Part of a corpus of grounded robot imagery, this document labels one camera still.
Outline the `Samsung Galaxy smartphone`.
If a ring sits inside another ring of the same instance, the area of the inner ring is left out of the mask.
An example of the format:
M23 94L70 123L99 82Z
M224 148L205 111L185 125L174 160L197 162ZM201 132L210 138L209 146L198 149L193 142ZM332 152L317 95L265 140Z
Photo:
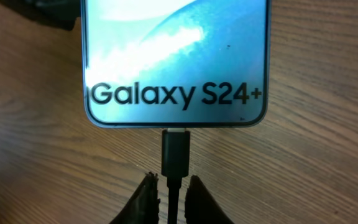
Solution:
M103 128L259 123L271 15L271 0L82 1L88 119Z

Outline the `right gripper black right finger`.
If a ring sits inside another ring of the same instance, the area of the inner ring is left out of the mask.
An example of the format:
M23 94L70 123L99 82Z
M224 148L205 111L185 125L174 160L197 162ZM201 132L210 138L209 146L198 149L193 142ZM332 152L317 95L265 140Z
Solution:
M187 224L234 224L197 175L186 191L185 219Z

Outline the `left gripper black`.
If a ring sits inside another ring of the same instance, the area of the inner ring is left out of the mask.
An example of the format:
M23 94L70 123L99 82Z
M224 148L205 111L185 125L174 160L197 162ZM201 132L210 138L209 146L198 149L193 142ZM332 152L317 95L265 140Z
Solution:
M0 4L39 24L72 30L81 16L80 0L0 0Z

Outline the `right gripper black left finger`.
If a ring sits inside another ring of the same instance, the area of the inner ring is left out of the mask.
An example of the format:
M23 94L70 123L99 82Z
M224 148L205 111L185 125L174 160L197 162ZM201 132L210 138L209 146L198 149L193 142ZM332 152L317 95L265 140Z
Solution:
M109 224L158 224L159 205L158 175L149 172Z

